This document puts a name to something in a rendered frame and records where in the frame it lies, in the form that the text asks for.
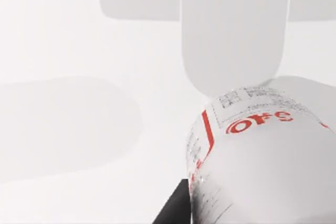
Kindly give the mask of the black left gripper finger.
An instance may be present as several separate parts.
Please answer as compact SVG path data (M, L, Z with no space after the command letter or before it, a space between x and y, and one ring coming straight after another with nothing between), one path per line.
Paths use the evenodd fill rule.
M191 224L188 179L182 179L152 224Z

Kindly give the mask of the white and red can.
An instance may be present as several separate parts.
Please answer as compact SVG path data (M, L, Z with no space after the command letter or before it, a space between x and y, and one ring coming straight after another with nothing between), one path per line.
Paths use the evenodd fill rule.
M278 77L211 99L186 162L192 224L336 224L336 86Z

